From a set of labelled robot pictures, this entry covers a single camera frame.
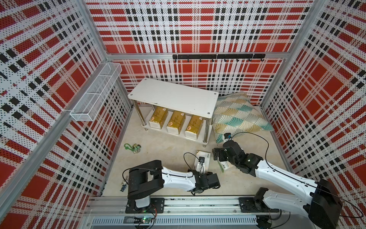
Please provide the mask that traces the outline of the gold tissue pack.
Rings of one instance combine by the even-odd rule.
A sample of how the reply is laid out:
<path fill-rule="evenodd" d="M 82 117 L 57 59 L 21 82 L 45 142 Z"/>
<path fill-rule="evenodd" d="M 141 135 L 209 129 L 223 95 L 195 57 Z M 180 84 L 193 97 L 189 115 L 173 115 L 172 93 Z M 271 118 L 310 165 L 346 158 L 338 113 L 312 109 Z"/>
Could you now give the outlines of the gold tissue pack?
<path fill-rule="evenodd" d="M 166 121 L 167 115 L 168 110 L 166 108 L 157 106 L 149 120 L 150 127 L 155 129 L 162 129 Z"/>
<path fill-rule="evenodd" d="M 185 122 L 185 113 L 174 111 L 167 125 L 167 132 L 179 135 Z"/>
<path fill-rule="evenodd" d="M 185 137 L 197 140 L 203 126 L 204 120 L 202 117 L 193 115 L 185 130 Z"/>

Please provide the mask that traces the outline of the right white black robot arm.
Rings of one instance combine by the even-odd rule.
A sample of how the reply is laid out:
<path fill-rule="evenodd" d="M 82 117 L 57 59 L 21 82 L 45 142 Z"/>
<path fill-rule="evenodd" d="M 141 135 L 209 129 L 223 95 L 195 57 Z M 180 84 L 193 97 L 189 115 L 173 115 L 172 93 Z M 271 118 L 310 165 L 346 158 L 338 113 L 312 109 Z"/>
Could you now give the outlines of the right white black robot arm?
<path fill-rule="evenodd" d="M 214 160 L 229 162 L 245 174 L 270 181 L 290 192 L 281 194 L 261 188 L 257 203 L 307 217 L 321 229 L 337 227 L 343 204 L 329 181 L 297 176 L 267 162 L 261 156 L 245 153 L 232 140 L 225 142 L 222 148 L 214 148 L 212 153 Z"/>

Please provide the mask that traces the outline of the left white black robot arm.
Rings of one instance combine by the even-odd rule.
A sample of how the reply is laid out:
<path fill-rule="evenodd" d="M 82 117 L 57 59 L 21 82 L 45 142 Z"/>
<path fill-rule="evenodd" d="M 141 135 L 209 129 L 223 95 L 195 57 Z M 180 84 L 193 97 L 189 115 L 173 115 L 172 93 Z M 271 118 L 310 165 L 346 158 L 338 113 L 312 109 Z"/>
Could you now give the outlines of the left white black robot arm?
<path fill-rule="evenodd" d="M 153 160 L 126 171 L 127 213 L 148 211 L 152 207 L 157 207 L 159 213 L 163 212 L 164 198 L 151 198 L 152 194 L 163 188 L 181 189 L 195 195 L 221 187 L 218 176 L 212 172 L 179 172 L 162 166 L 160 160 Z"/>

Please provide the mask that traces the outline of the white tissue pack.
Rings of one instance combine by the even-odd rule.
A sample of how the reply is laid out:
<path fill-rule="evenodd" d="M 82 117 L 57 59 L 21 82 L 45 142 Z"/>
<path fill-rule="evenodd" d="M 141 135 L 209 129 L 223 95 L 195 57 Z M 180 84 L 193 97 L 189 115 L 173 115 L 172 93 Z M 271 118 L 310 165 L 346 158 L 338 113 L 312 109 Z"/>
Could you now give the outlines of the white tissue pack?
<path fill-rule="evenodd" d="M 222 173 L 225 173 L 226 171 L 230 170 L 233 167 L 233 165 L 228 161 L 224 162 L 218 161 L 218 164 L 220 166 Z"/>
<path fill-rule="evenodd" d="M 207 173 L 209 171 L 209 163 L 210 163 L 211 154 L 204 152 L 204 151 L 198 151 L 195 156 L 196 156 L 196 159 L 194 162 L 193 170 L 195 170 L 201 174 Z M 204 163 L 199 162 L 200 156 L 205 158 Z"/>

